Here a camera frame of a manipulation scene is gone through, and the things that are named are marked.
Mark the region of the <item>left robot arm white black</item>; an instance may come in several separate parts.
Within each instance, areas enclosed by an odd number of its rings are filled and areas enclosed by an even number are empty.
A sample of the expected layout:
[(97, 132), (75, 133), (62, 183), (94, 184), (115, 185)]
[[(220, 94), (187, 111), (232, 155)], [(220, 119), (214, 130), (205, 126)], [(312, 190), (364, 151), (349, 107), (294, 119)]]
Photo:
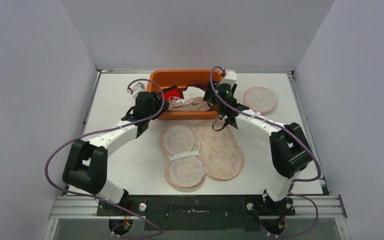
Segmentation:
[(108, 180), (108, 158), (129, 141), (140, 137), (148, 129), (150, 121), (168, 108), (168, 101), (155, 91), (138, 93), (135, 105), (113, 131), (73, 142), (62, 174), (63, 182), (109, 201), (111, 211), (124, 215), (129, 210), (129, 193)]

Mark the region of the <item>white bra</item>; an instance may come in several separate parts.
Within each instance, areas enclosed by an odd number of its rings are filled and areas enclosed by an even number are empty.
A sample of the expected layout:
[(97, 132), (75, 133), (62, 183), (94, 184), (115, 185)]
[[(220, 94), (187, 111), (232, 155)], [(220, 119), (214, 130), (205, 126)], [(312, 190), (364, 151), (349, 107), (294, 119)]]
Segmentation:
[(205, 91), (195, 86), (188, 86), (182, 92), (182, 95), (185, 100), (194, 99), (194, 98), (203, 98), (205, 95)]

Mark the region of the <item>orange plastic tub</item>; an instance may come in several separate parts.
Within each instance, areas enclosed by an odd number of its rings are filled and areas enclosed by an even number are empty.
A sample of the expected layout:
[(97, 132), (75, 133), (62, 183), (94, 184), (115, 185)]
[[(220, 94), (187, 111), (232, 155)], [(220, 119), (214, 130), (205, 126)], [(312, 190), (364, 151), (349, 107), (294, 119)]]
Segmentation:
[[(150, 75), (151, 83), (146, 84), (148, 92), (160, 92), (173, 86), (185, 88), (190, 84), (209, 84), (210, 69), (162, 69), (156, 70)], [(208, 111), (165, 111), (159, 120), (210, 120), (217, 118), (218, 113), (214, 110)]]

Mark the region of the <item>white mesh laundry bag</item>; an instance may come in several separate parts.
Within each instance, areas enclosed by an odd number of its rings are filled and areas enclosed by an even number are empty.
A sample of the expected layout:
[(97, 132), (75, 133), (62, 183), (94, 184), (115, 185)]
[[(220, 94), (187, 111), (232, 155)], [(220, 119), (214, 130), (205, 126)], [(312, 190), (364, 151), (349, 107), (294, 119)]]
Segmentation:
[(277, 106), (275, 93), (265, 87), (251, 87), (243, 96), (244, 103), (254, 112), (262, 115), (272, 112)]

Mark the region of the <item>floral padded bra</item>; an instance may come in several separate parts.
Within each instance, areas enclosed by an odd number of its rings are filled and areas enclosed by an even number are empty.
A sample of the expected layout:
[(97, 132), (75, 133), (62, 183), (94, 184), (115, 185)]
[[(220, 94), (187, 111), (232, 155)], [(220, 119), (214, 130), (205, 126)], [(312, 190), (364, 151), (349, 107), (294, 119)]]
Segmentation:
[(166, 159), (164, 176), (177, 188), (195, 188), (206, 177), (232, 180), (245, 165), (232, 130), (221, 120), (204, 120), (195, 127), (170, 126), (161, 134), (159, 144)]

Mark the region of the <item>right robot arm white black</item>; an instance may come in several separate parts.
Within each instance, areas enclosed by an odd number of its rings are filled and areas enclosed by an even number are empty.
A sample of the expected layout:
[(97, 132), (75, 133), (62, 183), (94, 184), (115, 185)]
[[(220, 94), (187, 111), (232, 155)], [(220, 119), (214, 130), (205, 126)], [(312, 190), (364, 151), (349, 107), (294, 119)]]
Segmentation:
[(266, 213), (274, 215), (282, 209), (282, 201), (314, 156), (299, 124), (277, 123), (258, 116), (237, 102), (233, 96), (235, 89), (235, 84), (210, 81), (205, 98), (216, 104), (225, 126), (247, 131), (269, 144), (275, 173), (262, 194), (262, 207)]

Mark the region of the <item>beige pink bra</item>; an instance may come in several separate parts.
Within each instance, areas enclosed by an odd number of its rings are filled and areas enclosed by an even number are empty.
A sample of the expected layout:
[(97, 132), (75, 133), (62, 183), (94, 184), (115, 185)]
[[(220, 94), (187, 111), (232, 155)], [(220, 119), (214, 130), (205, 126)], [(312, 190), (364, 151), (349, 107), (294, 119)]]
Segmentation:
[(168, 110), (171, 112), (206, 112), (211, 109), (208, 101), (204, 100), (203, 97), (189, 99), (173, 97), (168, 103)]

